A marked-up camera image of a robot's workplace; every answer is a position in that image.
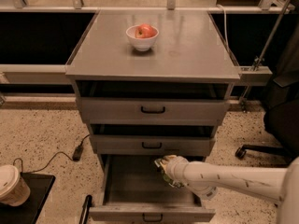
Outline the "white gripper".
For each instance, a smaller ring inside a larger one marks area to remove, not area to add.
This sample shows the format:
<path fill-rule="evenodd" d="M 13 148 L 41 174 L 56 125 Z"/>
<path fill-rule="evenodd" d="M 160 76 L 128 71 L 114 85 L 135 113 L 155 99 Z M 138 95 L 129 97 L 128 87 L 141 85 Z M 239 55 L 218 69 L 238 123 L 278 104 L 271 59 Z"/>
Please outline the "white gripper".
<path fill-rule="evenodd" d="M 185 158 L 177 155 L 165 155 L 163 156 L 163 160 L 170 161 L 166 167 L 168 176 L 175 181 L 184 183 L 184 171 L 189 162 Z"/>

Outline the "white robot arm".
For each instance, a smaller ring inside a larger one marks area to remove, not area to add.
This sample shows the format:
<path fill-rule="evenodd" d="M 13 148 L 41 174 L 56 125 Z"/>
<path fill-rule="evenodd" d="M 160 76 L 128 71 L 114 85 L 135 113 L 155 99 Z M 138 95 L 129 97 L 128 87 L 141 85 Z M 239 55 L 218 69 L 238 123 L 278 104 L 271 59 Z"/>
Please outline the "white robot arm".
<path fill-rule="evenodd" d="M 278 205 L 277 224 L 299 222 L 299 158 L 287 168 L 220 166 L 170 155 L 162 168 L 172 186 L 183 186 L 202 199 L 217 187 L 230 189 Z"/>

